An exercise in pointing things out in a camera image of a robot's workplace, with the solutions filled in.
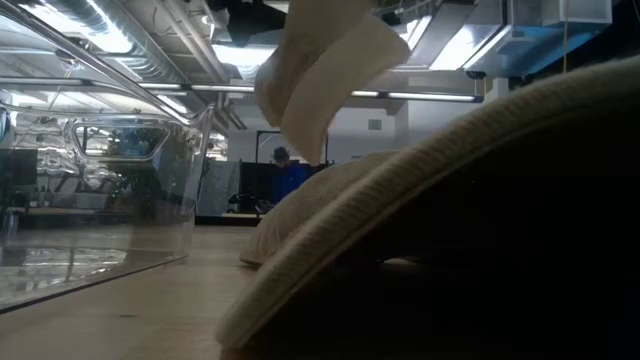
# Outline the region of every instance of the wooden desk surface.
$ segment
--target wooden desk surface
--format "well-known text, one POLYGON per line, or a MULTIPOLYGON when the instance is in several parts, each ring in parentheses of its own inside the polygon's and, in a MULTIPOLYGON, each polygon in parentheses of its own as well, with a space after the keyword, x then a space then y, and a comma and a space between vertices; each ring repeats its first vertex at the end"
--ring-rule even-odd
POLYGON ((191 256, 0 315, 0 359, 218 359, 216 324, 253 271, 253 228, 196 227, 191 256))

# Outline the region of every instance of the exposed ductwork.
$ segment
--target exposed ductwork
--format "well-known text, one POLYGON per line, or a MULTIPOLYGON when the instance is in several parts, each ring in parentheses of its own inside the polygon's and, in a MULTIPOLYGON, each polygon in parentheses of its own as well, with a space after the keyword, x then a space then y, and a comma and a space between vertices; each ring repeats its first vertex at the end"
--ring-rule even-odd
MULTIPOLYGON (((43 12, 66 17, 102 51, 120 52, 118 62, 139 76, 137 81, 189 82, 119 1, 22 0, 20 3, 46 22, 48 19, 40 16, 43 12)), ((181 97, 180 101, 194 112, 205 105, 192 93, 181 97)))

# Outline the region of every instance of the clear plastic container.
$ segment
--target clear plastic container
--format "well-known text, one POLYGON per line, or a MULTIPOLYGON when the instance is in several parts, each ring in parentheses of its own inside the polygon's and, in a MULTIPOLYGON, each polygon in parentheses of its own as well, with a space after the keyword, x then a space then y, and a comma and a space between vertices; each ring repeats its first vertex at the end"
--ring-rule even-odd
POLYGON ((17 22, 0 32, 0 311, 184 257, 212 108, 172 116, 17 22))

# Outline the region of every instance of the air vent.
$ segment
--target air vent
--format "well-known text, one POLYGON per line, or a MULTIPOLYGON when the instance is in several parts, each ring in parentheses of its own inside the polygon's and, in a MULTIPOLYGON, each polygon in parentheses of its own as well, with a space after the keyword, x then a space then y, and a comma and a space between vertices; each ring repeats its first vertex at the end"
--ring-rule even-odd
POLYGON ((369 130, 381 131, 382 130, 382 120, 380 120, 380 119, 369 119, 369 130))

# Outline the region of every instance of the person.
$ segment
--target person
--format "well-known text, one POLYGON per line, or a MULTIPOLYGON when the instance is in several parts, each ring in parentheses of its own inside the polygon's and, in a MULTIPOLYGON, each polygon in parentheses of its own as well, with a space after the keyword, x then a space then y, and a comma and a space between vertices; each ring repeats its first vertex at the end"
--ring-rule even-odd
POLYGON ((278 167, 274 179, 273 199, 278 203, 307 180, 309 171, 298 161, 291 160, 289 151, 282 146, 274 149, 272 157, 278 167))

